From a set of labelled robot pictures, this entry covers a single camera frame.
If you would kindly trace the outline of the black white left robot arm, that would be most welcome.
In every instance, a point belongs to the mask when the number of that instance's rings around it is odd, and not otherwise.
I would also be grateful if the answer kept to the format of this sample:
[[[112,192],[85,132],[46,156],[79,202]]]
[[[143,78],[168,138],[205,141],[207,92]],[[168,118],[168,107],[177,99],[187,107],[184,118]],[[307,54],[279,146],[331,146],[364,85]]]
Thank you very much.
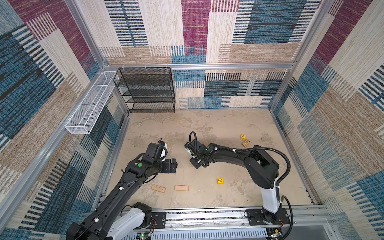
[[[167,144],[159,140],[150,143],[145,153],[127,164],[123,175],[109,195],[80,224],[72,223],[66,232],[68,240],[121,240],[135,228],[147,228],[151,220],[151,207],[138,203],[129,213],[119,218],[131,196],[158,174],[175,173],[177,162],[167,159]]]

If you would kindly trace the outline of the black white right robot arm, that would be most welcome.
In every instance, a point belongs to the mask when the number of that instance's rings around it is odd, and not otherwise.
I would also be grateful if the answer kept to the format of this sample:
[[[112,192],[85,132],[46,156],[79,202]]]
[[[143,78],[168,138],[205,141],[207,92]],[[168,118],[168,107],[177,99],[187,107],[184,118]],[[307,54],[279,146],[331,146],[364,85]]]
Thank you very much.
[[[196,169],[213,163],[229,163],[244,167],[253,182],[260,187],[263,206],[260,211],[262,221],[267,225],[278,224],[281,201],[277,186],[279,164],[260,146],[251,150],[239,150],[216,144],[205,146],[198,141],[186,143],[185,149],[191,154],[190,162]]]

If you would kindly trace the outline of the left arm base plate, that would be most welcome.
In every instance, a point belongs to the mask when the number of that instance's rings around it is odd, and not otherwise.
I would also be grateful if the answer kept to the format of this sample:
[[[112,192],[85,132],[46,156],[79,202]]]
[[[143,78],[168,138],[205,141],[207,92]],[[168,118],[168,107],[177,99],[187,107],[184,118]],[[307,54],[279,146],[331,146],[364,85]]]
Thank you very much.
[[[166,212],[152,212],[148,229],[164,229],[166,227],[166,220]]]

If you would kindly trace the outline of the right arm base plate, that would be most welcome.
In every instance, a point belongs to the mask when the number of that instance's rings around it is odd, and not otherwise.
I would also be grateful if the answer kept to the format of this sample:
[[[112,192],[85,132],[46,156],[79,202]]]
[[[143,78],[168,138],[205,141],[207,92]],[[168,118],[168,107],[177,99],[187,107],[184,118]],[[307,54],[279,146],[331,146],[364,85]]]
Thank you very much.
[[[247,209],[245,217],[250,226],[266,225],[289,225],[291,223],[290,215],[285,208],[279,208],[276,213],[271,213],[264,208]]]

